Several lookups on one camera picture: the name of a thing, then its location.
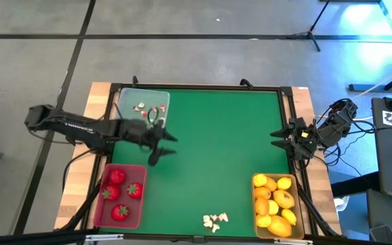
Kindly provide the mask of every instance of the concrete floor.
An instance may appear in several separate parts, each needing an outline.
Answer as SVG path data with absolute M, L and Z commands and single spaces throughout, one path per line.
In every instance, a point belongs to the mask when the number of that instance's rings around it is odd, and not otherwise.
M 309 28 L 322 6 L 318 0 L 101 0 L 87 33 L 290 34 Z M 0 33 L 76 34 L 87 7 L 88 0 L 0 0 Z M 392 30 L 375 3 L 331 3 L 315 33 L 392 35 Z M 5 153 L 0 160 L 0 235 L 10 230 L 40 144 L 23 125 L 28 107 L 55 103 L 75 42 L 0 40 L 0 151 Z M 308 86 L 314 110 L 321 114 L 335 100 L 356 95 L 347 91 L 348 84 L 374 84 L 392 74 L 392 43 L 319 44 L 322 52 L 309 41 L 86 40 L 64 109 L 83 113 L 91 82 L 130 82 L 137 75 L 141 82 L 237 84 L 247 78 L 255 85 Z M 356 100 L 358 117 L 371 116 L 370 99 L 383 96 Z M 72 150 L 52 145 L 26 232 L 53 228 Z M 374 136 L 360 139 L 344 160 L 362 174 L 376 171 Z M 357 176 L 342 163 L 330 170 L 331 176 Z

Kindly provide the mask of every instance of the yellow container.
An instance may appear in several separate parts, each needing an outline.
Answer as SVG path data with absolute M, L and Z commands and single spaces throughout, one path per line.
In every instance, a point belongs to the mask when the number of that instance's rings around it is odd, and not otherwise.
M 304 232 L 304 223 L 302 221 L 302 213 L 300 210 L 300 202 L 299 202 L 299 195 L 297 194 L 297 185 L 296 185 L 296 178 L 294 175 L 292 174 L 264 174 L 269 178 L 272 178 L 273 180 L 275 180 L 276 182 L 283 178 L 283 177 L 287 177 L 291 179 L 291 186 L 289 189 L 286 190 L 286 192 L 290 193 L 293 198 L 294 198 L 294 202 L 295 205 L 290 208 L 290 210 L 294 213 L 294 215 L 296 216 L 296 225 L 292 225 L 291 228 L 291 236 L 287 237 L 287 238 L 281 238 L 278 237 L 277 235 L 274 235 L 273 233 L 271 233 L 267 228 L 262 228 L 262 227 L 258 227 L 257 226 L 257 213 L 255 211 L 255 186 L 253 184 L 253 176 L 252 176 L 252 202 L 253 202 L 253 220 L 254 220 L 254 228 L 255 228 L 255 234 L 257 235 L 257 237 L 262 238 L 262 239 L 273 239 L 273 238 L 278 238 L 278 239 L 303 239 L 305 236 L 305 232 Z M 273 200 L 273 193 L 270 196 L 269 200 Z M 282 212 L 282 208 L 279 207 L 279 211 L 276 215 L 281 216 Z

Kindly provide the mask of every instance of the wooden board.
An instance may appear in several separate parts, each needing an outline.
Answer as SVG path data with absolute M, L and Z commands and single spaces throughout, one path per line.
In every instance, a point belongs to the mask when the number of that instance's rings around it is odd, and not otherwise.
M 108 101 L 110 86 L 110 82 L 94 82 L 92 84 L 86 109 L 84 111 L 85 116 L 99 118 L 104 114 Z M 312 119 L 314 118 L 314 110 L 312 109 L 311 97 L 308 88 L 293 87 L 293 98 L 297 117 L 304 117 L 306 123 L 311 123 Z M 114 95 L 114 101 L 117 100 L 118 93 Z M 287 118 L 290 118 L 288 113 L 289 104 L 287 97 L 284 97 L 284 104 L 285 111 L 287 112 Z M 114 111 L 115 109 L 113 108 L 111 117 L 114 117 Z M 86 150 L 86 147 L 83 145 L 76 146 L 73 152 L 73 156 L 75 157 Z M 322 152 L 316 152 L 316 156 L 323 159 Z M 59 213 L 57 214 L 54 228 L 59 228 L 63 225 L 66 225 L 69 219 L 75 214 L 76 210 L 80 208 L 86 199 L 87 188 L 91 178 L 94 159 L 95 156 L 93 154 L 87 154 L 71 165 L 67 175 L 66 186 L 61 199 Z M 105 158 L 102 158 L 99 175 L 102 173 L 104 164 Z M 341 234 L 338 216 L 333 204 L 331 184 L 329 182 L 329 176 L 327 175 L 326 166 L 318 159 L 313 159 L 310 161 L 307 172 L 314 205 L 317 207 L 317 210 L 329 223 L 332 229 Z M 89 228 L 93 227 L 92 217 L 95 206 L 96 201 L 92 205 L 91 213 L 89 215 Z M 306 212 L 306 207 L 304 204 L 301 204 L 301 209 L 305 222 L 305 232 L 310 233 L 308 213 Z

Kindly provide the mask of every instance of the green table surface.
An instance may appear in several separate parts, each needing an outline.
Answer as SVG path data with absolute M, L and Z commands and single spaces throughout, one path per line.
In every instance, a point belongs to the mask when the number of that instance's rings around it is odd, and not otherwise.
M 272 146 L 272 131 L 282 128 L 278 95 L 273 92 L 195 91 L 170 93 L 167 130 L 178 142 L 161 145 L 177 154 L 147 164 L 149 152 L 116 143 L 113 163 L 145 165 L 143 214 L 137 229 L 100 232 L 163 235 L 255 237 L 252 175 L 287 174 L 285 151 Z M 215 233 L 202 216 L 226 212 Z

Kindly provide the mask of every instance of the red tray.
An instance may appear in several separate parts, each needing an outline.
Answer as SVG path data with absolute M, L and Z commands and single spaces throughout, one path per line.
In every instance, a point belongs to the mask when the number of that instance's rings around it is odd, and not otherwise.
M 120 185 L 120 197 L 116 201 L 108 201 L 102 198 L 101 193 L 109 183 L 108 176 L 112 170 L 122 169 L 126 173 L 123 184 Z M 128 186 L 133 182 L 143 185 L 142 198 L 132 199 L 127 194 Z M 140 224 L 142 217 L 144 189 L 146 186 L 146 167 L 141 165 L 107 164 L 103 170 L 101 190 L 98 195 L 93 224 L 97 227 L 115 227 L 125 229 L 135 229 Z M 129 215 L 124 221 L 115 221 L 111 217 L 112 208 L 115 205 L 124 204 L 129 209 Z

